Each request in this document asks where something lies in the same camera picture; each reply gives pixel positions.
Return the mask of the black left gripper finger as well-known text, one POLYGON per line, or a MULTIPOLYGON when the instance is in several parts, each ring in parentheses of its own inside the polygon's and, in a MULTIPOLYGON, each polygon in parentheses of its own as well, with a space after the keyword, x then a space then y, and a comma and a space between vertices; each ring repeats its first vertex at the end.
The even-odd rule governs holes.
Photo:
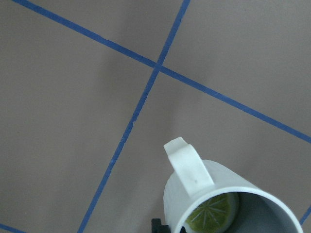
POLYGON ((153 218, 151 220, 151 233, 170 233, 168 225, 162 225, 160 218, 153 218))

